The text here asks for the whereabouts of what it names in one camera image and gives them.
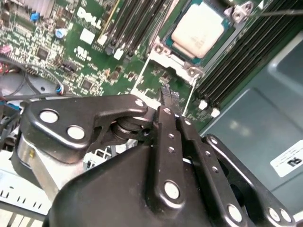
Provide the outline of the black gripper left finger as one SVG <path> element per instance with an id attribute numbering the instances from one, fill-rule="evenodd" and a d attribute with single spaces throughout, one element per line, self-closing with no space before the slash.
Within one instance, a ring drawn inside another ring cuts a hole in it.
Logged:
<path id="1" fill-rule="evenodd" d="M 53 201 L 70 180 L 84 172 L 87 153 L 130 140 L 151 144 L 159 106 L 179 116 L 179 93 L 162 86 L 158 100 L 135 90 L 125 95 L 31 102 L 21 114 L 13 168 Z"/>

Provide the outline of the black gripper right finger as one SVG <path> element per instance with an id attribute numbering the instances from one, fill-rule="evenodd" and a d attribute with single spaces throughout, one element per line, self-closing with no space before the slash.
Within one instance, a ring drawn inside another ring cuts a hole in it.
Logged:
<path id="1" fill-rule="evenodd" d="M 177 112 L 183 156 L 193 165 L 203 202 L 214 227 L 294 227 L 285 206 L 214 135 L 200 137 L 181 115 L 179 93 L 165 92 L 165 104 Z"/>

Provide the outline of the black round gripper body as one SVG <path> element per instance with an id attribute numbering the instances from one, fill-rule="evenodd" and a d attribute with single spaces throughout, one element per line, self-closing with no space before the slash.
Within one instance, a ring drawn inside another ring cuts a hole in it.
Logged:
<path id="1" fill-rule="evenodd" d="M 183 164 L 186 203 L 179 214 L 150 207 L 152 149 L 132 148 L 77 176 L 57 194 L 48 213 L 51 227 L 226 227 L 198 185 L 193 166 Z"/>

